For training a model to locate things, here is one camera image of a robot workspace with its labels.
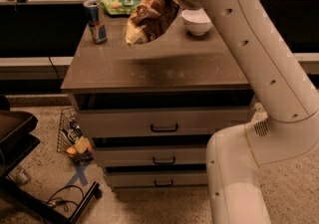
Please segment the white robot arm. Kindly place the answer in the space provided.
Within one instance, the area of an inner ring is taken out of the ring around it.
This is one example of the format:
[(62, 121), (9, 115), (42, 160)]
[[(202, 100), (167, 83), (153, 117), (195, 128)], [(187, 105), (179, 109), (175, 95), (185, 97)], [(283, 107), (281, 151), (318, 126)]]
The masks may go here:
[(206, 148), (213, 224), (271, 224), (256, 171), (319, 143), (319, 93), (259, 0), (177, 0), (202, 8), (267, 112), (216, 132)]

